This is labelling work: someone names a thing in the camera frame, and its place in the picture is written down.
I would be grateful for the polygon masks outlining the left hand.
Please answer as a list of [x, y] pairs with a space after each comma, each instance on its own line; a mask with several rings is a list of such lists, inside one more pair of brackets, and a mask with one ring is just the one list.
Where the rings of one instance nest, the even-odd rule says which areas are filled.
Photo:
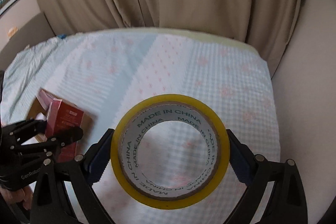
[[26, 210], [31, 209], [33, 201], [33, 191], [30, 186], [25, 186], [23, 189], [19, 189], [15, 192], [11, 192], [5, 188], [1, 188], [1, 195], [7, 204], [23, 203], [23, 207]]

